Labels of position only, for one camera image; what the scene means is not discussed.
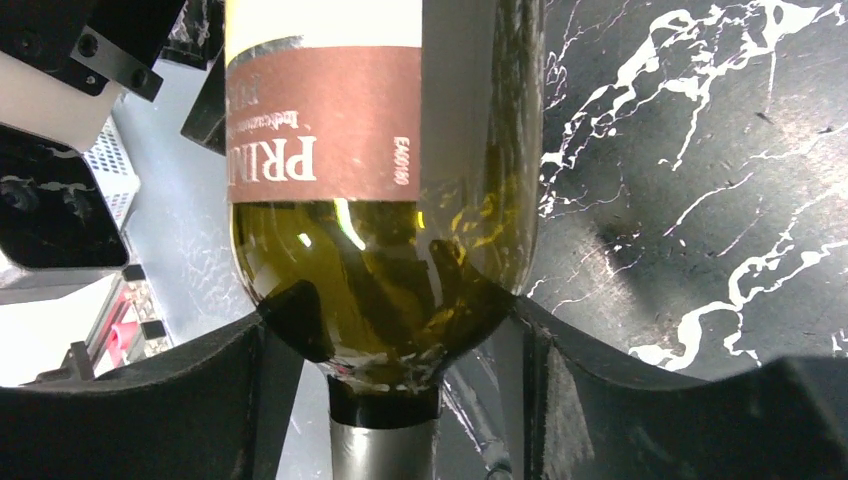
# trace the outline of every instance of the white plastic basket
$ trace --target white plastic basket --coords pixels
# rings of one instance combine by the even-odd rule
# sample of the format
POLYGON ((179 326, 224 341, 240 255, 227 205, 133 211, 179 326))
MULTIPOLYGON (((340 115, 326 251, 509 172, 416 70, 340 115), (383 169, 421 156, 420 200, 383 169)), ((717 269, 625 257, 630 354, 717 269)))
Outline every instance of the white plastic basket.
POLYGON ((141 186, 110 116, 91 149, 83 153, 118 228, 124 226, 133 197, 141 186))

